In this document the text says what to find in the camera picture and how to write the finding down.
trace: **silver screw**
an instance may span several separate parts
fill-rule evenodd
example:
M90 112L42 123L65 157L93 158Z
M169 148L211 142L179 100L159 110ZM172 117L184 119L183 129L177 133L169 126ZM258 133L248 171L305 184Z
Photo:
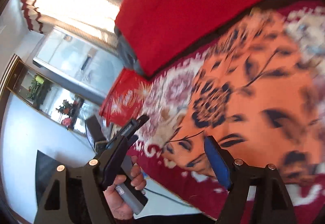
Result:
M91 166L95 166L95 165L97 165L97 163L98 163L98 160L96 160L96 159L92 159L92 160L89 162L89 165L91 165Z
M238 166L241 166L244 164L243 160L242 159L236 159L235 160L235 164L238 165Z
M65 166L64 166L64 165L59 165L59 166L56 168L56 170L57 170L58 172L62 172L64 169L65 169Z
M275 167L275 165L274 164L272 164L272 163L270 163L269 165L268 165L268 167L271 169L271 170L275 170L277 167Z

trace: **orange floral fabric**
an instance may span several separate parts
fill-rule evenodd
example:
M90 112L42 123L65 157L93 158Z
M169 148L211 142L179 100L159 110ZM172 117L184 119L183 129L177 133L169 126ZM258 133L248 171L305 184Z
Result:
M277 166L285 182L308 182L321 160L316 90L276 12L254 13L210 48L188 112L163 156L214 176L204 137L248 165Z

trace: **red bag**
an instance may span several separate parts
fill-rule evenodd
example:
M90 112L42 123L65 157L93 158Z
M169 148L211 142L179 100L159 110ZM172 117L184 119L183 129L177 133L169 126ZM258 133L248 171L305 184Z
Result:
M100 107L99 114L106 119L106 126L110 122L124 126L131 118L137 118L150 88L151 82L123 68Z

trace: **finger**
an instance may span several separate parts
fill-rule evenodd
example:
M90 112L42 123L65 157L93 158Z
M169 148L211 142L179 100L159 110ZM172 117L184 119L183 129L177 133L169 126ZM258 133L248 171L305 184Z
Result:
M138 176L139 174L141 174L141 169L140 169L140 167L139 167L137 164L135 164L135 165L132 167L130 174L131 174L132 177L136 177L136 176Z
M140 174L137 177L134 177L131 181L132 186L138 186L144 180L143 175Z
M125 175L117 175L115 177L114 183L106 189L105 191L106 195L110 195L115 190L116 185L124 183L125 180L126 180Z
M131 161L132 161L132 164L135 164L138 160L138 157L137 156L132 156L131 157Z
M147 185L147 181L143 180L139 185L135 187L135 190L142 190L146 187L146 185Z

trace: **blue gripper pad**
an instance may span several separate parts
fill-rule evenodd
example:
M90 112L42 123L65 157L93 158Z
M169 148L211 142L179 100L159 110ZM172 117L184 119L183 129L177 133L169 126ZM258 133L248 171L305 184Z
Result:
M206 137L204 139L204 151L208 157L214 173L216 174L218 182L225 188L229 189L232 185L230 180L230 171L226 162L221 157L219 151L216 149L214 142L217 144L213 137Z

